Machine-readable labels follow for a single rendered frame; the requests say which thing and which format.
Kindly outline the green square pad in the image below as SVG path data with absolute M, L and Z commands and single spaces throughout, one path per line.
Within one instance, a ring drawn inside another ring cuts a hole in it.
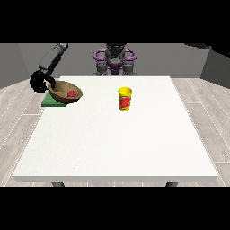
M 64 103 L 58 102 L 52 98 L 50 93 L 47 93 L 41 103 L 42 107 L 66 107 Z

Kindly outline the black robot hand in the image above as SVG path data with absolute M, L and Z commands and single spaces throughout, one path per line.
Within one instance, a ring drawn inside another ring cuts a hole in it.
M 51 83 L 52 88 L 56 85 L 56 81 L 52 76 L 44 74 L 40 70 L 31 75 L 30 86 L 36 93 L 44 93 L 48 90 L 46 82 Z

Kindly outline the yellow cup with melon print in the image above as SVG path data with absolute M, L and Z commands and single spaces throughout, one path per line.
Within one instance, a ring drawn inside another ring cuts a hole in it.
M 128 111 L 131 102 L 132 90 L 128 87 L 119 88 L 119 109 Z

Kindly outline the brown wooden bowl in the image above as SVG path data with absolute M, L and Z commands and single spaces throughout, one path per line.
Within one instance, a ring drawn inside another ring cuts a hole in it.
M 56 81 L 54 88 L 51 87 L 51 83 L 48 83 L 48 90 L 53 99 L 64 104 L 77 102 L 83 96 L 83 92 L 80 88 L 65 81 Z M 67 95 L 70 91 L 75 93 L 75 97 L 69 97 Z

